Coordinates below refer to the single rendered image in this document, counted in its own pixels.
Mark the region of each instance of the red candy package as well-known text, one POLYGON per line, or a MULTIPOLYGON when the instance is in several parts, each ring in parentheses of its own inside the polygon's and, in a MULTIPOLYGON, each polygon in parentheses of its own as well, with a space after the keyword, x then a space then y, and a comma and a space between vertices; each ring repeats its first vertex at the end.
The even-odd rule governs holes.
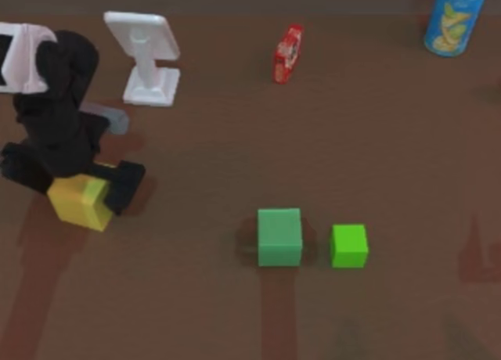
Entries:
POLYGON ((300 55, 302 37, 303 27, 297 24, 290 25, 276 47, 273 80, 277 84, 285 84, 289 81, 290 74, 300 55))

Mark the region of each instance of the green cube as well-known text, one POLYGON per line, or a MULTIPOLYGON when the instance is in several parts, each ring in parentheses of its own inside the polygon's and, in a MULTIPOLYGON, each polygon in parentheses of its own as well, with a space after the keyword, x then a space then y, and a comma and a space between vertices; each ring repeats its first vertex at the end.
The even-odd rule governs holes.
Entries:
POLYGON ((300 209, 258 210, 259 266, 299 266, 302 251, 300 209))
POLYGON ((363 268, 369 255, 364 225, 333 225, 330 259, 333 268, 363 268))

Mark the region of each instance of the block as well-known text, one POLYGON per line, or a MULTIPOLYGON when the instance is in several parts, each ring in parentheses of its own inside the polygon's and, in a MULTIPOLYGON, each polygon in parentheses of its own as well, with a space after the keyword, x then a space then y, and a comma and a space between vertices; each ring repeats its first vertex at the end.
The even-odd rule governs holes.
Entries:
POLYGON ((109 188, 106 180, 77 175, 56 178, 47 196, 60 221, 102 232, 113 217, 104 203, 109 188))
POLYGON ((259 266, 299 266, 302 251, 300 209, 260 209, 258 211, 259 266))
POLYGON ((369 255, 364 225, 333 225, 330 259, 333 268, 363 268, 369 255))

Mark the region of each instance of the brown table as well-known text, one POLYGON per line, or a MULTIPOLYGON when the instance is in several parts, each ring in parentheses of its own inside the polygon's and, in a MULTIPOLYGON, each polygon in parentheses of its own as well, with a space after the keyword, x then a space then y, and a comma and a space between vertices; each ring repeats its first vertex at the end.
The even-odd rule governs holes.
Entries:
MULTIPOLYGON (((121 103, 132 62, 98 17, 7 20, 99 46, 88 99, 132 117, 100 159, 143 162, 148 178, 103 234, 0 180, 1 360, 501 356, 500 19, 440 59, 413 17, 172 18, 170 109, 121 103), (274 85, 290 21, 305 23, 303 55, 274 85), (302 209, 299 270, 255 267, 255 212, 275 206, 302 209), (364 270, 329 268, 344 222, 368 228, 364 270)), ((0 142, 19 140, 0 104, 0 142)))

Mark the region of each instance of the white stand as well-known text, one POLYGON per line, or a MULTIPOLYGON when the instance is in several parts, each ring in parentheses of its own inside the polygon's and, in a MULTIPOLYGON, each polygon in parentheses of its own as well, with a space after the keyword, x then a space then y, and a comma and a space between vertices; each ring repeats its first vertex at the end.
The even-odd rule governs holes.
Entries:
POLYGON ((150 39, 140 28, 132 31, 135 67, 124 93, 124 102, 140 106, 172 106, 178 88, 179 69, 158 68, 150 39))

